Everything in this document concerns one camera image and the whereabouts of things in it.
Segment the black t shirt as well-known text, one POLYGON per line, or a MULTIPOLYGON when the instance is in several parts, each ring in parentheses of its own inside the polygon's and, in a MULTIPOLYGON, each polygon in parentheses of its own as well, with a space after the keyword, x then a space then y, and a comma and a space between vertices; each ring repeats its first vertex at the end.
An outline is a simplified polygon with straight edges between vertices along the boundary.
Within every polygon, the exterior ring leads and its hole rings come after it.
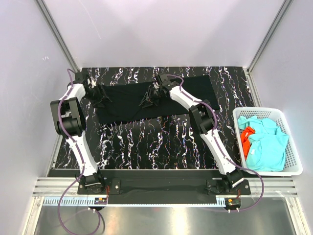
MULTIPOLYGON (((95 112, 100 124, 137 121, 144 118, 181 115, 188 110, 169 97, 162 97, 156 105, 143 108, 140 106, 151 82, 119 86, 102 86, 110 102, 95 112)), ((182 86, 188 93, 201 100, 208 100, 214 110, 219 110, 218 101, 208 75, 187 77, 182 86)))

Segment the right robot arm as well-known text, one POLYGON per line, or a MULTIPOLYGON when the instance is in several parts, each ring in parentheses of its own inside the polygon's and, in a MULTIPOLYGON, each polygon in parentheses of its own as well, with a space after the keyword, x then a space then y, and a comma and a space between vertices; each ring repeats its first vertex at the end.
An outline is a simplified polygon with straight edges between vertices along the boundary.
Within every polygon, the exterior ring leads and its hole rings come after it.
POLYGON ((180 104, 189 112, 190 124, 193 131, 199 134, 209 147, 217 165, 221 180, 217 182, 213 193, 231 192, 244 180, 243 174, 227 152, 217 130, 217 117, 208 100, 201 100, 187 92, 181 82, 172 81, 171 75, 160 74, 154 78, 140 103, 143 108, 157 105, 168 97, 180 104))

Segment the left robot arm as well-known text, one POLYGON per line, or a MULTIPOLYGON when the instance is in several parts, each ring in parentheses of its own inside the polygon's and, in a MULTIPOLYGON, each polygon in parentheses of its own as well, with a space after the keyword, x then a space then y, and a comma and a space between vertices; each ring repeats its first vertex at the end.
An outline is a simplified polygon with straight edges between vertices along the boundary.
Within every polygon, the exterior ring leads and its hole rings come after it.
POLYGON ((80 71, 74 75, 74 78, 70 78, 66 93, 50 103, 53 123, 57 134, 65 138, 79 164, 80 175, 76 179, 79 188, 100 194, 106 190, 105 179, 86 140, 86 119, 80 101, 85 98, 94 108, 104 108, 111 99, 88 74, 80 71))

